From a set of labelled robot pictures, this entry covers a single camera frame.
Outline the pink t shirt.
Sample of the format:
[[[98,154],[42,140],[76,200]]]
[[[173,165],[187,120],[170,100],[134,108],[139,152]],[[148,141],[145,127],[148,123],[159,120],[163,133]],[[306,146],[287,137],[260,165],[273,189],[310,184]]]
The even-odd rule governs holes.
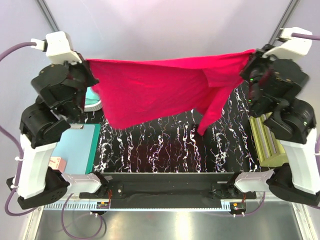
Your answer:
[[[219,120],[252,49],[222,55],[152,61],[90,59],[105,118],[126,129],[190,110],[202,114],[198,133]]]

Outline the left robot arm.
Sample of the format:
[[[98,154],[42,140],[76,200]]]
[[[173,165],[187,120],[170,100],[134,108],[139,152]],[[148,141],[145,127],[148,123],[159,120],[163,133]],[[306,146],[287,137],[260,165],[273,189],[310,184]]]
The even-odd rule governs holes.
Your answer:
[[[101,173],[67,174],[49,165],[62,134],[71,127],[68,119],[83,118],[87,89],[98,83],[88,61],[73,50],[63,31],[14,45],[1,58],[23,47],[41,50],[51,63],[31,81],[37,98],[21,115],[20,139],[13,139],[19,151],[17,171],[6,181],[7,186],[27,213],[71,194],[103,198],[109,183]]]

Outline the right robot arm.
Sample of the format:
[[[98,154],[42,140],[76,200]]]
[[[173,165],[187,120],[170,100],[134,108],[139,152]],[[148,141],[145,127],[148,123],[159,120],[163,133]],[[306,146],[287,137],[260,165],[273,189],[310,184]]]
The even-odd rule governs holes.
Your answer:
[[[249,113],[268,114],[264,125],[279,140],[288,161],[265,172],[235,173],[228,195],[271,192],[281,200],[320,207],[320,137],[313,107],[297,95],[309,81],[297,61],[306,56],[317,35],[300,27],[282,28],[279,46],[265,45],[249,58],[240,76],[249,83]]]

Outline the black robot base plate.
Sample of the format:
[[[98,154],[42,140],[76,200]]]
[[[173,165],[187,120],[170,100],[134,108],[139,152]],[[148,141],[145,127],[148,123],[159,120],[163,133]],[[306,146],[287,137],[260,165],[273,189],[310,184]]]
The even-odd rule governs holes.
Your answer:
[[[255,192],[227,190],[233,173],[104,173],[108,194],[80,193],[86,200],[111,200],[111,209],[221,209],[222,200],[254,200]]]

